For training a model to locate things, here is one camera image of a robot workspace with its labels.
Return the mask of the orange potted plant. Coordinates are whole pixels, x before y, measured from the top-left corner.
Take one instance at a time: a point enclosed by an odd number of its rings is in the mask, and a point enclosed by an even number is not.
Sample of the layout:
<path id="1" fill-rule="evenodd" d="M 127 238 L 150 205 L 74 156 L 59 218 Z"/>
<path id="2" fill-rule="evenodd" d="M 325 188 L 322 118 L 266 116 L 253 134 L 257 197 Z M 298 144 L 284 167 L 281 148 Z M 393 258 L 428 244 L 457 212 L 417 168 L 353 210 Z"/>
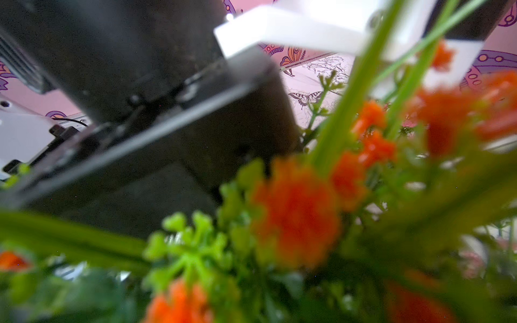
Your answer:
<path id="1" fill-rule="evenodd" d="M 287 75 L 300 149 L 241 166 L 213 213 L 146 238 L 1 208 L 2 322 L 515 322 L 516 262 L 462 239 L 516 215 L 516 74 L 451 70 L 461 1 L 388 1 L 358 56 Z"/>

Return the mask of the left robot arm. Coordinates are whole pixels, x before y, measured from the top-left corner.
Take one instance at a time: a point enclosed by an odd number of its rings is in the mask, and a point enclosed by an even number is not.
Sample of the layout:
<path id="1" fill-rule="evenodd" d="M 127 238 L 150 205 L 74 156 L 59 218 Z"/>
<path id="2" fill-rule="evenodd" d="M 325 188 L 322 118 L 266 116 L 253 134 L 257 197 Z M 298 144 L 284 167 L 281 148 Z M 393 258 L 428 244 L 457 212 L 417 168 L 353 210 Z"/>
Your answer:
<path id="1" fill-rule="evenodd" d="M 2 1 L 1 58 L 92 121 L 1 194 L 8 209 L 146 238 L 176 211 L 213 213 L 219 185 L 300 148 L 274 62 L 226 59 L 223 1 Z"/>

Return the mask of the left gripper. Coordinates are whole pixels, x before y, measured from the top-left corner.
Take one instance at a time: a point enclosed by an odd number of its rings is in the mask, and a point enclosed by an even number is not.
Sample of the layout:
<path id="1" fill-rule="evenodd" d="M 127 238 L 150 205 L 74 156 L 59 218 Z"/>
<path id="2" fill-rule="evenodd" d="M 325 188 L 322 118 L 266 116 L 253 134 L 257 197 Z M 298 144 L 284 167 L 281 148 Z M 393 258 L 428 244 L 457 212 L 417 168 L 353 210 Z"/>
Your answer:
<path id="1" fill-rule="evenodd" d="M 146 238 L 174 212 L 213 213 L 246 163 L 299 149 L 280 71 L 251 48 L 123 124 L 73 136 L 3 191 L 1 208 Z"/>

